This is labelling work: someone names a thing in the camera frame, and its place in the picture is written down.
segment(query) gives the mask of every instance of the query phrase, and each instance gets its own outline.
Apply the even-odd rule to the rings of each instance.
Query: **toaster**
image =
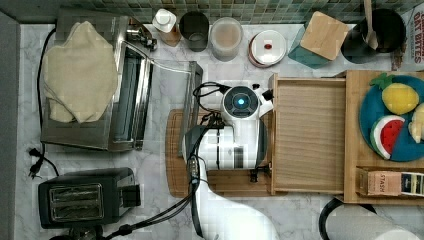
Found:
[[[78,228],[116,223],[141,204],[130,168],[71,172],[38,186],[41,226]]]
[[[176,82],[181,79],[187,85],[186,92],[191,92],[202,82],[203,69],[196,62],[182,62],[175,66],[173,62],[162,64],[150,59],[154,44],[150,41],[153,39],[150,32],[136,19],[113,13],[61,8],[55,44],[63,44],[72,26],[83,21],[90,22],[113,46],[118,88],[101,118],[95,122],[55,121],[47,117],[50,116],[50,108],[46,104],[41,142],[113,152],[140,150],[152,81],[163,77]],[[185,105],[192,104],[192,98],[187,97]],[[190,116],[190,113],[185,111],[184,116]],[[181,129],[189,129],[188,124],[188,121],[182,123]]]

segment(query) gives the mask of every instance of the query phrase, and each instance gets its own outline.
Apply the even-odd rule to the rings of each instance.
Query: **white bottle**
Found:
[[[162,41],[172,47],[177,46],[181,39],[181,33],[176,22],[177,17],[165,9],[159,9],[152,22]]]

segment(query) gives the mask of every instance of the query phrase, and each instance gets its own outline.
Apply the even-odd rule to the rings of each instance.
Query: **marble countertop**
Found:
[[[243,26],[244,38],[238,56],[230,62],[216,60],[208,48],[200,53],[189,50],[184,40],[177,47],[170,47],[158,40],[158,49],[151,54],[152,58],[197,61],[203,68],[203,82],[225,81],[232,84],[259,83],[267,86],[268,78],[273,73],[283,77],[328,77],[347,69],[390,70],[390,59],[381,55],[377,61],[367,64],[352,64],[339,54],[337,59],[321,69],[311,69],[287,57],[266,69],[254,67],[247,60],[248,40],[265,29],[280,32],[287,40],[289,49],[298,29],[302,25],[248,25]],[[65,229],[42,229],[38,214],[37,187],[40,183],[54,177],[54,171],[44,164],[40,177],[32,180],[28,177],[29,168],[37,159],[31,158],[26,150],[40,147],[40,128],[38,123],[36,76],[38,61],[44,39],[52,29],[52,25],[22,25],[19,77],[19,109],[18,109],[18,149],[16,160],[16,200],[15,200],[15,239],[49,239],[65,233]],[[146,131],[156,137],[151,145],[147,144],[142,151],[123,153],[98,152],[83,149],[47,145],[46,157],[53,161],[60,173],[77,170],[130,167],[142,187],[142,205],[126,214],[119,223],[104,227],[106,233],[118,229],[122,224],[132,224],[154,216],[172,206],[179,199],[169,194],[164,153],[164,120],[169,113],[162,108],[166,101],[154,99],[149,106],[149,118],[159,119],[155,124],[147,126]],[[289,193],[286,196],[264,198],[231,198],[237,202],[250,205],[269,216],[280,234],[280,239],[302,240],[321,239],[318,230],[318,218],[323,207],[332,196],[312,193]],[[410,206],[375,206],[379,215],[384,216],[412,232],[421,233],[424,224],[424,210]],[[190,209],[186,208],[176,217],[161,224],[135,231],[132,235],[116,239],[198,239],[191,222]]]

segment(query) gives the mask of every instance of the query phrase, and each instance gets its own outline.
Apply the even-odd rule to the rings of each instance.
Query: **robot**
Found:
[[[253,89],[230,88],[220,104],[225,125],[195,126],[183,138],[183,156],[195,192],[191,200],[193,224],[206,240],[279,239],[267,216],[213,193],[206,175],[211,169],[254,169],[262,162],[267,135],[260,117],[273,108],[265,93],[257,85]]]

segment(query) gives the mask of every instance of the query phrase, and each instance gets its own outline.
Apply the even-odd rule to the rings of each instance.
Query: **wooden tray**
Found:
[[[274,84],[272,193],[343,193],[344,78],[278,78]]]
[[[424,198],[411,197],[365,197],[356,193],[359,186],[357,168],[370,170],[397,170],[422,172],[424,159],[411,162],[385,161],[366,144],[359,129],[359,110],[362,100],[370,89],[371,79],[380,75],[379,71],[347,71],[339,77],[346,77],[346,156],[345,187],[340,200],[345,203],[424,205]],[[409,75],[424,79],[422,72],[388,72],[393,75]]]
[[[188,194],[186,164],[182,157],[178,157],[178,141],[182,121],[182,110],[172,110],[169,113],[166,129],[165,161],[168,187],[172,196],[185,197]],[[205,113],[199,113],[199,120]],[[272,113],[262,118],[268,128],[268,142],[271,142]],[[261,165],[271,162],[271,147]],[[233,197],[262,197],[271,192],[271,177],[260,172],[258,182],[250,182],[249,170],[211,170],[207,172],[211,189],[221,196]]]

